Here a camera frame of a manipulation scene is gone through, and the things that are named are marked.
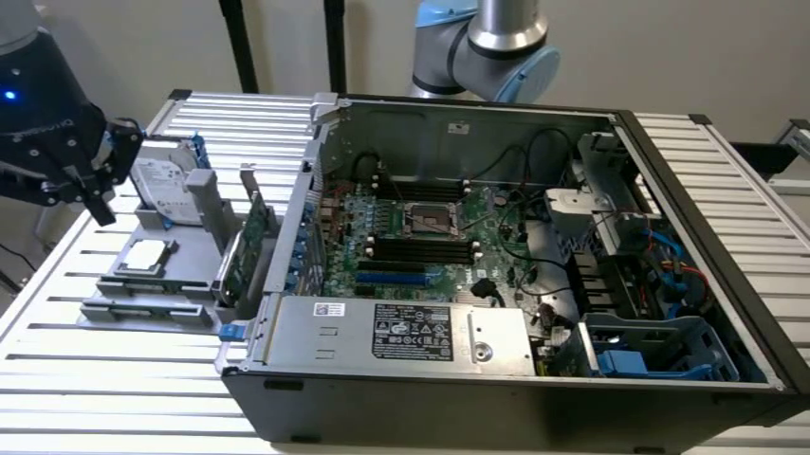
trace black cable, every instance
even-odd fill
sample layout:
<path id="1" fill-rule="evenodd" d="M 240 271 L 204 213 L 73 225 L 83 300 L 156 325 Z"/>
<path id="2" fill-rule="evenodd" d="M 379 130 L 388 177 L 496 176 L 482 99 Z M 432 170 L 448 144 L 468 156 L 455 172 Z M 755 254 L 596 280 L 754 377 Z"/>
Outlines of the black cable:
<path id="1" fill-rule="evenodd" d="M 5 287 L 12 294 L 23 292 L 20 285 L 9 278 L 3 270 L 0 270 L 0 286 Z"/>
<path id="2" fill-rule="evenodd" d="M 502 220 L 498 223 L 498 232 L 502 231 L 503 222 L 506 221 L 506 218 L 508 217 L 508 215 L 511 214 L 511 212 L 515 210 L 515 208 L 518 208 L 518 206 L 520 206 L 520 204 L 530 204 L 532 202 L 539 201 L 540 198 L 542 198 L 542 196 L 535 196 L 531 199 L 528 199 L 526 202 L 516 203 L 516 204 L 511 205 L 511 207 L 503 213 Z M 534 263 L 554 264 L 559 268 L 562 268 L 563 270 L 567 270 L 566 269 L 566 265 L 563 263 L 559 263 L 558 261 L 552 261 L 551 259 L 532 258 L 531 256 L 524 256 L 522 254 L 515 253 L 511 249 L 508 249 L 508 247 L 503 243 L 503 236 L 502 235 L 498 236 L 498 242 L 499 242 L 500 247 L 502 247 L 503 251 L 506 252 L 506 254 L 508 254 L 512 258 L 522 259 L 524 261 L 532 261 Z"/>
<path id="3" fill-rule="evenodd" d="M 599 227 L 599 225 L 600 225 L 600 224 L 602 224 L 604 221 L 607 221 L 607 218 L 610 218 L 611 216 L 618 215 L 619 213 L 620 213 L 620 212 L 619 212 L 618 210 L 616 210 L 616 211 L 611 211 L 610 213 L 607 213 L 607 214 L 606 214 L 606 215 L 602 217 L 602 219 L 600 219 L 600 220 L 599 220 L 596 223 L 594 223 L 594 225 L 592 225 L 592 226 L 591 226 L 591 227 L 587 229 L 587 231 L 584 232 L 584 235 L 583 235 L 583 236 L 580 237 L 580 239 L 579 239 L 579 243 L 580 243 L 580 244 L 582 244 L 583 242 L 587 242 L 588 237 L 590 237 L 592 234 L 595 234 L 595 233 L 596 233 L 596 228 Z"/>
<path id="4" fill-rule="evenodd" d="M 506 300 L 503 300 L 502 293 L 500 293 L 500 292 L 498 292 L 498 290 L 495 290 L 495 292 L 492 293 L 492 297 L 494 297 L 494 298 L 495 298 L 495 300 L 498 301 L 498 305 L 499 305 L 502 308 L 506 308 Z"/>
<path id="5" fill-rule="evenodd" d="M 476 173 L 474 176 L 470 177 L 470 180 L 476 180 L 482 175 L 484 175 L 486 173 L 488 173 L 490 171 L 492 171 L 492 168 L 495 168 L 495 166 L 498 166 L 498 163 L 502 162 L 503 158 L 506 157 L 506 154 L 508 154 L 508 152 L 515 151 L 520 154 L 524 155 L 524 162 L 528 164 L 528 153 L 527 151 L 523 149 L 523 147 L 520 147 L 519 145 L 510 145 L 508 147 L 506 147 L 502 151 L 502 154 L 498 156 L 498 158 L 495 158 L 495 161 L 492 161 L 492 163 L 483 169 L 483 171 L 480 171 L 479 173 Z"/>
<path id="6" fill-rule="evenodd" d="M 467 226 L 462 227 L 459 230 L 467 230 L 468 228 L 471 228 L 472 226 L 475 226 L 478 223 L 480 223 L 482 221 L 484 221 L 488 217 L 491 217 L 495 214 L 494 211 L 490 211 L 486 215 L 483 215 L 476 221 L 471 222 Z"/>
<path id="7" fill-rule="evenodd" d="M 534 147 L 534 142 L 536 142 L 536 139 L 543 136 L 547 133 L 558 133 L 563 139 L 566 139 L 566 144 L 568 145 L 568 158 L 574 159 L 574 156 L 576 155 L 576 145 L 574 144 L 574 141 L 571 140 L 571 137 L 568 136 L 568 134 L 560 130 L 559 128 L 555 127 L 546 127 L 546 128 L 540 128 L 538 131 L 534 132 L 534 135 L 531 136 L 531 139 L 528 140 L 528 146 L 527 146 L 527 175 L 531 175 L 531 167 L 528 164 L 528 157 L 531 155 L 531 148 Z"/>
<path id="8" fill-rule="evenodd" d="M 11 248 L 8 248 L 5 245 L 0 244 L 0 248 L 5 249 L 5 251 L 12 254 L 13 256 L 16 256 L 17 258 L 20 258 L 23 261 L 25 261 L 25 264 L 31 267 L 31 269 L 36 272 L 37 268 L 35 267 L 33 264 L 31 264 L 31 261 L 28 260 L 28 258 L 17 253 L 16 251 L 13 251 Z"/>
<path id="9" fill-rule="evenodd" d="M 570 286 L 564 286 L 564 287 L 560 287 L 559 289 L 554 289 L 554 291 L 548 291 L 548 292 L 528 292 L 526 290 L 526 288 L 523 287 L 523 282 L 527 279 L 527 275 L 528 275 L 528 272 L 526 272 L 520 276 L 520 279 L 518 280 L 518 285 L 515 287 L 520 290 L 520 292 L 523 292 L 528 296 L 544 297 L 544 296 L 550 296 L 551 294 L 556 294 L 558 292 L 572 290 Z"/>
<path id="10" fill-rule="evenodd" d="M 528 146 L 527 146 L 528 153 L 531 153 L 531 147 L 534 146 L 534 142 L 546 133 L 558 133 L 563 137 L 563 139 L 566 139 L 566 144 L 568 145 L 568 149 L 571 150 L 570 155 L 574 156 L 576 147 L 574 145 L 574 141 L 571 140 L 571 137 L 568 136 L 568 134 L 564 131 L 562 131 L 559 128 L 554 128 L 554 127 L 540 128 L 534 133 L 534 136 L 531 136 L 531 139 L 528 140 Z"/>
<path id="11" fill-rule="evenodd" d="M 356 166 L 359 165 L 359 160 L 363 159 L 365 156 L 374 157 L 375 160 L 378 161 L 378 164 L 380 164 L 380 154 L 378 154 L 378 152 L 375 152 L 374 150 L 367 150 L 365 152 L 360 152 L 355 156 L 355 161 L 352 161 L 352 172 L 349 173 L 349 180 L 352 182 L 356 182 Z"/>

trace blue cable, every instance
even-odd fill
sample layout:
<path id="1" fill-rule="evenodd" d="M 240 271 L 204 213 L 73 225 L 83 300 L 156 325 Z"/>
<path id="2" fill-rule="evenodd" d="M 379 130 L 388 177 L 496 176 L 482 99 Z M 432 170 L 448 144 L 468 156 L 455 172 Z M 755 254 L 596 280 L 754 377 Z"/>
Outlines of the blue cable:
<path id="1" fill-rule="evenodd" d="M 650 236 L 650 230 L 643 229 L 642 234 Z M 678 258 L 683 257 L 683 246 L 680 246 L 674 241 L 671 241 L 666 235 L 663 235 L 655 231 L 651 232 L 651 236 L 652 236 L 652 239 L 655 239 L 658 242 L 660 242 L 662 244 L 664 244 L 666 246 L 668 246 L 672 249 L 672 251 L 675 252 L 675 256 Z"/>
<path id="2" fill-rule="evenodd" d="M 680 302 L 676 301 L 675 303 L 672 303 L 672 306 L 670 307 L 670 311 L 667 312 L 667 319 L 675 319 L 679 309 L 680 309 Z"/>

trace cable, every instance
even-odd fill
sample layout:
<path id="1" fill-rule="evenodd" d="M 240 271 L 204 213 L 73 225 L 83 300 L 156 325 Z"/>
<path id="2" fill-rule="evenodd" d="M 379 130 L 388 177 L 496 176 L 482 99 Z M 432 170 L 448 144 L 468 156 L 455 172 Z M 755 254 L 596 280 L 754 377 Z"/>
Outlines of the cable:
<path id="1" fill-rule="evenodd" d="M 374 150 L 367 150 L 365 152 L 360 152 L 355 156 L 355 161 L 352 161 L 352 172 L 349 173 L 349 180 L 353 182 L 356 182 L 356 165 L 359 164 L 359 160 L 363 159 L 365 156 L 374 157 L 375 160 L 378 161 L 378 164 L 380 164 L 380 154 L 378 154 L 378 152 L 375 152 Z"/>
<path id="2" fill-rule="evenodd" d="M 16 256 L 17 258 L 20 258 L 23 261 L 25 261 L 25 264 L 31 267 L 31 269 L 36 272 L 37 268 L 35 267 L 33 264 L 31 264 L 31 261 L 28 260 L 28 258 L 17 253 L 16 251 L 13 251 L 11 248 L 8 248 L 5 245 L 0 244 L 0 248 L 5 249 L 5 251 L 12 254 L 13 256 Z"/>
<path id="3" fill-rule="evenodd" d="M 23 292 L 20 285 L 9 278 L 3 270 L 0 270 L 0 287 L 5 287 L 12 294 Z"/>
<path id="4" fill-rule="evenodd" d="M 530 291 L 527 291 L 526 288 L 523 287 L 523 282 L 526 281 L 528 273 L 530 272 L 526 272 L 520 276 L 520 279 L 518 280 L 518 285 L 515 286 L 527 296 L 544 297 L 544 296 L 550 296 L 551 294 L 556 294 L 558 292 L 570 291 L 571 290 L 570 286 L 564 286 L 564 287 L 560 287 L 559 289 L 554 289 L 554 291 L 548 291 L 548 292 L 530 292 Z"/>
<path id="5" fill-rule="evenodd" d="M 540 199 L 540 197 L 532 197 L 532 198 L 527 199 L 527 201 L 524 202 L 524 204 L 530 204 L 531 202 L 535 202 L 539 199 Z M 506 218 L 508 217 L 508 215 L 511 214 L 511 212 L 518 208 L 519 205 L 520 205 L 520 203 L 512 204 L 511 207 L 508 208 L 508 210 L 503 213 L 502 220 L 498 223 L 498 232 L 500 232 L 500 230 L 502 230 L 503 222 L 506 221 Z M 562 268 L 563 270 L 567 270 L 566 269 L 566 265 L 562 264 L 562 263 L 559 263 L 558 261 L 552 261 L 551 259 L 532 258 L 531 256 L 523 256 L 522 254 L 515 253 L 511 249 L 508 249 L 508 247 L 503 243 L 503 236 L 502 235 L 498 236 L 498 243 L 499 243 L 503 251 L 506 252 L 506 254 L 508 254 L 512 258 L 523 259 L 524 261 L 532 261 L 534 263 L 554 264 L 559 268 Z"/>
<path id="6" fill-rule="evenodd" d="M 706 275 L 703 275 L 703 272 L 700 272 L 698 269 L 695 269 L 694 267 L 690 267 L 688 265 L 686 265 L 686 263 L 680 263 L 680 264 L 682 264 L 680 269 L 687 273 L 698 275 L 699 280 L 703 282 L 703 294 L 702 294 L 702 297 L 699 298 L 699 301 L 700 301 L 700 303 L 704 303 L 708 300 L 708 279 L 706 278 Z M 672 261 L 662 261 L 660 267 L 664 270 L 672 270 L 674 269 Z"/>
<path id="7" fill-rule="evenodd" d="M 492 168 L 495 168 L 495 166 L 498 166 L 498 163 L 502 162 L 503 158 L 506 157 L 506 154 L 508 154 L 510 151 L 515 151 L 515 152 L 523 154 L 524 163 L 528 164 L 528 152 L 523 149 L 523 147 L 512 144 L 503 149 L 502 154 L 498 156 L 498 158 L 495 158 L 495 161 L 492 161 L 492 163 L 483 169 L 483 171 L 480 171 L 479 173 L 476 173 L 474 176 L 470 177 L 470 180 L 476 180 L 482 175 L 488 173 L 492 170 Z"/>
<path id="8" fill-rule="evenodd" d="M 650 231 L 650 237 L 647 239 L 647 251 L 652 251 L 652 221 L 650 217 L 647 217 L 647 230 Z"/>
<path id="9" fill-rule="evenodd" d="M 528 140 L 528 146 L 527 146 L 527 174 L 531 175 L 531 167 L 528 165 L 528 157 L 531 155 L 531 148 L 534 147 L 534 142 L 536 142 L 536 139 L 547 134 L 547 133 L 558 133 L 563 139 L 566 139 L 566 144 L 568 145 L 568 157 L 571 159 L 574 159 L 574 155 L 576 154 L 576 146 L 574 145 L 574 141 L 571 140 L 571 137 L 568 136 L 568 134 L 560 130 L 559 128 L 555 127 L 547 127 L 547 128 L 540 128 L 536 132 L 534 132 L 534 135 L 531 136 L 531 139 Z"/>
<path id="10" fill-rule="evenodd" d="M 594 225 L 590 227 L 590 229 L 587 229 L 587 230 L 584 231 L 584 235 L 582 235 L 582 237 L 579 238 L 579 244 L 580 244 L 580 245 L 582 245 L 582 244 L 583 244 L 583 243 L 587 241 L 587 239 L 591 237 L 591 235 L 592 235 L 594 233 L 596 233 L 596 228 L 599 227 L 599 225 L 600 225 L 600 224 L 602 224 L 604 221 L 607 221 L 607 218 L 610 218 L 611 216 L 618 215 L 619 213 L 622 213 L 622 211 L 620 211 L 620 210 L 611 211 L 610 213 L 607 213 L 607 214 L 606 214 L 606 215 L 602 217 L 602 219 L 600 219 L 600 220 L 599 220 L 596 223 L 594 223 Z"/>
<path id="11" fill-rule="evenodd" d="M 486 220 L 488 217 L 491 217 L 495 214 L 494 211 L 490 211 L 486 215 L 483 215 L 476 221 L 474 221 L 472 223 L 470 223 L 467 226 L 464 226 L 462 229 L 459 230 L 467 230 L 468 228 L 471 228 L 472 226 L 475 226 L 478 223 L 480 223 L 483 220 Z"/>

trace capacitor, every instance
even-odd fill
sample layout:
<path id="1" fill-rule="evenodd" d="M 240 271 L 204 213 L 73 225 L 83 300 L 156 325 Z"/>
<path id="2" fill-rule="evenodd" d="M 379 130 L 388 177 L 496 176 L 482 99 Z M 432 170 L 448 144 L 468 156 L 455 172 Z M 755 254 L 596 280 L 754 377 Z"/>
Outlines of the capacitor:
<path id="1" fill-rule="evenodd" d="M 305 223 L 312 221 L 312 214 L 315 213 L 315 205 L 311 202 L 304 203 L 304 216 L 303 220 Z"/>
<path id="2" fill-rule="evenodd" d="M 299 258 L 289 258 L 289 271 L 300 270 L 304 264 Z"/>
<path id="3" fill-rule="evenodd" d="M 498 190 L 498 192 L 495 192 L 495 195 L 492 196 L 492 204 L 495 204 L 495 207 L 498 208 L 506 207 L 506 204 L 508 204 L 508 191 Z"/>
<path id="4" fill-rule="evenodd" d="M 307 253 L 307 245 L 304 245 L 304 242 L 296 243 L 292 246 L 292 254 L 297 257 L 304 257 L 304 253 Z"/>
<path id="5" fill-rule="evenodd" d="M 498 229 L 498 233 L 502 236 L 502 239 L 504 242 L 508 241 L 508 238 L 511 237 L 511 226 L 507 225 L 502 225 L 500 228 Z"/>
<path id="6" fill-rule="evenodd" d="M 283 281 L 284 290 L 292 290 L 299 285 L 299 275 L 297 272 L 287 273 L 287 278 Z"/>
<path id="7" fill-rule="evenodd" d="M 506 284 L 508 287 L 515 287 L 515 267 L 508 267 L 506 270 Z"/>

